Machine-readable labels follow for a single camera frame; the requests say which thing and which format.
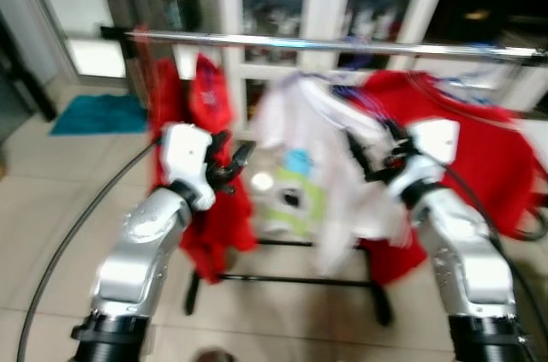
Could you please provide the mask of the plain red shirt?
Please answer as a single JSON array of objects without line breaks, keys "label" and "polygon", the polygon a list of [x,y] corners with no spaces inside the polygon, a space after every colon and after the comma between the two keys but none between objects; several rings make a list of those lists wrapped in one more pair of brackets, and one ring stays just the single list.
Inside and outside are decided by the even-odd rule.
[{"label": "plain red shirt", "polygon": [[171,123],[191,123],[189,115],[188,89],[181,80],[176,62],[171,58],[149,58],[145,61],[148,88],[148,127],[152,153],[150,153],[150,186],[164,185],[164,166],[161,162],[162,146],[159,144],[162,131]]}]

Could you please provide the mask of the white T-shirt with cartoon print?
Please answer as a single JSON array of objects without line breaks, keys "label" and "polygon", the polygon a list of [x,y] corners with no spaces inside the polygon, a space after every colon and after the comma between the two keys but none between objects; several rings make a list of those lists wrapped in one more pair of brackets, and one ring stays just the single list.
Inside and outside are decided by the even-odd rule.
[{"label": "white T-shirt with cartoon print", "polygon": [[368,182],[352,158],[346,133],[388,151],[376,121],[352,118],[351,107],[334,98],[319,78],[291,76],[266,89],[249,131],[273,158],[252,177],[264,195],[264,230],[309,240],[314,268],[332,275],[359,242],[380,247],[414,244],[406,210],[381,182]]}]

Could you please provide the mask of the red shirt with white print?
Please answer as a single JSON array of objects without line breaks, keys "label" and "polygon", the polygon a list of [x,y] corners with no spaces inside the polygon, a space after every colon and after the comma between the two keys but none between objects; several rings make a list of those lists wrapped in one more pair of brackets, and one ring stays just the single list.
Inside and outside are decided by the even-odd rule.
[{"label": "red shirt with white print", "polygon": [[[223,136],[224,144],[214,154],[214,163],[227,165],[232,156],[234,105],[222,69],[207,56],[197,57],[195,74],[189,84],[188,107],[196,127],[214,136]],[[258,245],[252,232],[253,206],[247,187],[239,175],[235,175],[228,186],[228,192],[217,191],[211,209],[194,215],[181,241],[181,249],[188,254],[197,275],[208,284],[222,282],[230,249],[246,252]]]}]

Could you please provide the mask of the teal floor mat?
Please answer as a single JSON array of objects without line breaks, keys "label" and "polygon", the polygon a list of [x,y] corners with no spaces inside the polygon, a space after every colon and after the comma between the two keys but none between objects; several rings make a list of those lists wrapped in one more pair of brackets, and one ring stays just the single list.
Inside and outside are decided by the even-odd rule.
[{"label": "teal floor mat", "polygon": [[147,111],[136,96],[102,93],[72,99],[50,136],[144,133],[147,128]]}]

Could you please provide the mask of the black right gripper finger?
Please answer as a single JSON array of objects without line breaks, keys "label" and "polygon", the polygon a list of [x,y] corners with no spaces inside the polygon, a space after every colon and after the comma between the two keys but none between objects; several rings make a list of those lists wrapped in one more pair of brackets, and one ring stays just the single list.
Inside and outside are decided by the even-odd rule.
[{"label": "black right gripper finger", "polygon": [[361,177],[363,177],[364,181],[375,181],[365,148],[361,145],[359,139],[347,128],[344,130],[344,138],[346,139],[346,143],[348,143],[349,154],[351,154],[356,165],[360,167]]},{"label": "black right gripper finger", "polygon": [[408,154],[408,132],[401,128],[395,120],[381,119],[380,123],[386,128],[391,142],[394,144],[390,153],[395,156]]}]

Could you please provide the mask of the red polo shirt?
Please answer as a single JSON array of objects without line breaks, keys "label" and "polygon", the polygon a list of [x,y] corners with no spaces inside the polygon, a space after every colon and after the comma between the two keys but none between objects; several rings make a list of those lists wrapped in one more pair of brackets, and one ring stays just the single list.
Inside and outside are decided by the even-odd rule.
[{"label": "red polo shirt", "polygon": [[435,118],[457,122],[456,158],[450,166],[469,189],[463,190],[450,175],[443,183],[465,201],[474,195],[498,233],[516,240],[527,211],[538,202],[547,171],[517,127],[515,113],[459,101],[446,95],[439,83],[421,71],[378,71],[356,89],[367,101],[354,99],[353,104],[363,110],[375,104],[403,128]]}]

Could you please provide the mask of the aluminium sliding glass door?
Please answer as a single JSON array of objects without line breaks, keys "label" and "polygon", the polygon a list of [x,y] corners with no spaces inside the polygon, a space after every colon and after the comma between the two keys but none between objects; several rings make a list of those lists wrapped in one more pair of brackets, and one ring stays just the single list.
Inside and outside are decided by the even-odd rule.
[{"label": "aluminium sliding glass door", "polygon": [[63,51],[68,68],[80,77],[122,78],[121,46],[103,39],[99,29],[113,25],[107,0],[38,0],[48,29]]}]

